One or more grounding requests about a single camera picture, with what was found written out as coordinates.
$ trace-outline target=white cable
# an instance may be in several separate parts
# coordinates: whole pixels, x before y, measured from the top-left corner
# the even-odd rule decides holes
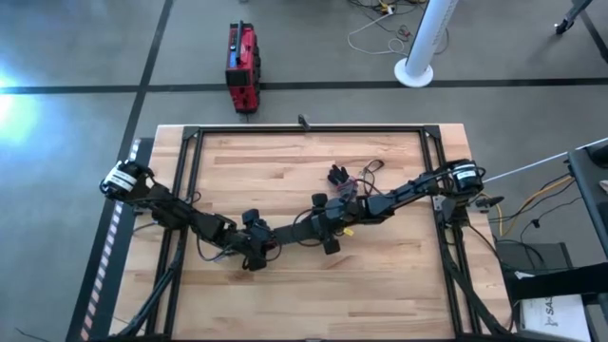
[[[585,148],[585,147],[589,147],[589,146],[592,146],[592,145],[595,145],[595,144],[598,144],[598,143],[604,143],[604,142],[608,142],[608,138],[600,139],[600,140],[598,140],[598,141],[591,142],[591,143],[588,143],[588,144],[583,145],[583,146],[579,146],[579,147],[577,147],[577,148],[575,148],[575,149],[578,151],[578,150],[581,150],[581,149],[583,149],[583,148]],[[528,164],[528,165],[526,165],[526,166],[522,166],[522,167],[517,168],[517,169],[515,169],[515,170],[509,171],[509,172],[505,172],[505,173],[503,173],[503,174],[501,174],[501,175],[498,175],[498,176],[494,176],[494,177],[492,177],[492,178],[490,178],[490,179],[488,179],[488,180],[484,180],[484,183],[487,183],[487,182],[489,182],[489,181],[495,181],[495,180],[497,180],[497,179],[501,179],[502,177],[509,176],[509,175],[514,174],[514,173],[518,173],[518,172],[520,172],[520,171],[523,171],[523,170],[529,169],[530,167],[534,167],[534,166],[536,166],[536,165],[540,165],[540,164],[542,164],[542,163],[544,163],[544,162],[549,162],[549,161],[552,161],[552,160],[557,159],[557,158],[559,158],[559,157],[563,157],[563,156],[565,156],[565,155],[567,155],[567,154],[568,154],[568,152],[561,152],[561,153],[559,153],[559,154],[557,154],[557,155],[555,155],[555,156],[552,156],[552,157],[549,157],[549,158],[545,158],[545,159],[543,159],[542,161],[536,161],[536,162],[532,162],[531,164]]]
[[[404,55],[404,56],[407,57],[408,55],[404,52],[404,50],[406,49],[406,45],[403,44],[403,42],[400,39],[397,39],[397,38],[392,38],[391,40],[389,40],[389,49],[385,50],[385,51],[367,51],[367,50],[364,50],[362,48],[354,46],[352,44],[352,42],[351,42],[351,36],[352,35],[354,35],[355,33],[360,32],[360,31],[362,31],[364,29],[367,29],[368,27],[374,25],[375,23],[379,22],[380,20],[388,18],[388,17],[392,16],[393,14],[394,14],[394,12],[392,11],[392,9],[389,8],[389,13],[388,14],[385,14],[385,15],[381,16],[380,18],[372,21],[371,23],[368,23],[364,27],[356,29],[353,32],[349,33],[349,35],[346,37],[346,40],[347,40],[347,42],[349,42],[349,45],[351,46],[351,48],[353,48],[353,49],[355,49],[355,50],[357,50],[359,52],[367,53],[367,54],[370,54],[370,55],[381,55],[381,54],[397,53],[397,54]],[[401,48],[398,49],[398,50],[393,49],[392,46],[391,46],[391,44],[392,44],[393,41],[399,42],[399,44],[401,44]]]

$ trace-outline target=gray floor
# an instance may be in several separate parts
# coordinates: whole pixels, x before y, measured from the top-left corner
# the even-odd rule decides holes
[[[0,3],[0,86],[137,85],[162,0],[9,0]],[[461,0],[438,80],[607,77],[588,31],[562,37],[552,24],[569,0]],[[589,16],[608,39],[608,3]],[[418,27],[421,11],[385,25]],[[369,22],[342,0],[176,0],[152,85],[222,83],[226,34],[255,24],[264,82],[393,80],[399,56],[351,50],[346,34]],[[370,28],[355,43],[385,49],[393,35]],[[488,175],[607,136],[606,86],[455,87],[263,91],[252,123],[464,123]],[[97,184],[115,161],[135,94],[0,95],[0,340],[65,339],[103,198]],[[243,123],[226,92],[148,93],[136,137],[158,124]],[[506,213],[565,172],[559,161],[487,185]],[[522,218],[523,226],[578,196],[576,187]],[[581,201],[526,232],[529,242],[567,243],[576,265],[605,259]]]

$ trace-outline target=butcher block table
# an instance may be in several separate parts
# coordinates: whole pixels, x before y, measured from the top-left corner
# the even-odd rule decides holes
[[[461,124],[439,127],[448,161],[471,158]],[[180,125],[159,126],[154,141],[149,165],[156,180],[168,188],[175,175],[182,130]],[[193,149],[191,144],[189,156]],[[372,159],[386,163],[375,173],[382,191],[425,171],[420,138],[412,133],[205,134],[197,174],[200,200],[194,206],[223,214],[239,225],[241,213],[251,208],[258,209],[271,227],[290,224],[295,215],[311,207],[312,194],[336,195],[326,178],[332,164],[346,166],[357,175]],[[185,170],[190,170],[189,162],[191,158]],[[189,177],[189,171],[184,172],[181,194]],[[486,216],[469,215],[473,226],[492,241]],[[150,220],[139,217],[135,226]],[[201,260],[196,236],[189,232],[172,337],[453,337],[430,198],[399,209],[382,224],[352,229],[352,237],[339,238],[339,253],[326,256],[322,247],[286,245],[279,259],[257,272],[241,269],[242,256]],[[464,235],[475,291],[507,326],[511,311],[499,262],[474,232],[465,228]],[[174,248],[177,236],[175,232]],[[111,333],[123,328],[150,294],[161,240],[159,226],[133,235]],[[201,245],[207,257],[218,251],[204,242]],[[464,296],[456,288],[465,331],[470,332]],[[157,330],[162,329],[168,293],[160,305]]]

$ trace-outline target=black metal frame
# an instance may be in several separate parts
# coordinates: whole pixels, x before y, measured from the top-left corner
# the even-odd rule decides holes
[[[430,172],[433,170],[433,162],[430,154],[428,140],[432,139],[437,153],[437,160],[439,165],[446,163],[446,156],[444,147],[441,140],[441,132],[437,125],[323,125],[316,124],[308,127],[308,131],[315,133],[336,133],[336,132],[362,132],[362,133],[387,133],[387,132],[399,132],[399,133],[417,133],[420,138],[420,144],[423,152],[423,163],[426,171]],[[187,198],[191,199],[194,196],[196,189],[196,177],[199,171],[200,165],[200,154],[202,149],[202,139],[204,134],[218,134],[218,133],[302,133],[303,128],[299,125],[246,125],[246,126],[186,126],[183,129],[181,138],[180,155],[178,158],[178,164],[176,167],[176,175],[173,184],[173,193],[178,196],[181,186],[181,180],[183,177],[183,171],[186,160],[186,152],[189,143],[194,139],[196,147],[194,151],[194,159],[192,161],[192,170],[190,173],[190,180],[188,184]],[[445,228],[439,224],[437,219],[435,220],[435,227],[437,230],[437,238],[441,244],[447,244],[445,235]],[[169,247],[172,240],[172,232],[166,231],[162,237],[161,250],[159,256],[159,263],[157,266],[155,285],[158,283],[161,276],[164,274],[166,264],[169,257]],[[470,273],[468,270],[468,263],[466,259],[466,251],[463,244],[462,231],[454,230],[455,245],[458,256],[459,268],[463,270],[465,278],[470,283]],[[187,228],[180,231],[180,237],[178,244],[185,244],[187,239]],[[442,260],[445,260],[444,253],[447,251],[440,248],[442,254]],[[175,277],[171,283],[171,291],[169,300],[167,303],[166,317],[164,320],[163,334],[171,336],[173,326],[175,322],[175,313],[177,309],[181,271],[183,264],[183,255],[180,260],[180,267],[175,273]],[[443,261],[444,277],[446,281],[446,291],[449,304],[449,310],[451,315],[452,327],[455,336],[463,335],[464,328],[461,318],[460,308],[458,304],[458,297],[456,294],[456,287],[454,285],[454,279],[447,271],[447,264]],[[479,321],[479,316],[475,313],[471,303],[468,299],[466,300],[468,307],[468,314],[471,322],[471,329],[473,335],[482,332]],[[148,318],[145,334],[154,333],[156,330],[158,319],[158,306],[154,308]]]

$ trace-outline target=black glove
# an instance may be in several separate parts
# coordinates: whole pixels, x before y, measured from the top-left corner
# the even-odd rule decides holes
[[[327,180],[335,185],[342,200],[354,200],[357,196],[357,180],[355,177],[349,176],[344,166],[338,168],[336,165],[332,165]]]

